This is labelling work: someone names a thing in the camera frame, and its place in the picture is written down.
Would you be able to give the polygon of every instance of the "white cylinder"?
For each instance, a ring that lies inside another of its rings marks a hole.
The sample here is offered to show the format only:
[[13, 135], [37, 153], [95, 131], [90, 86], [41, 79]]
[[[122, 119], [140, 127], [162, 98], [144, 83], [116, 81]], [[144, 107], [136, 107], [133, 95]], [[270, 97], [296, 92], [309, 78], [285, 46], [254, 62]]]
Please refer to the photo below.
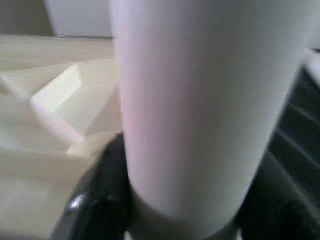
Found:
[[203, 239], [232, 220], [319, 3], [114, 1], [128, 174], [145, 230]]

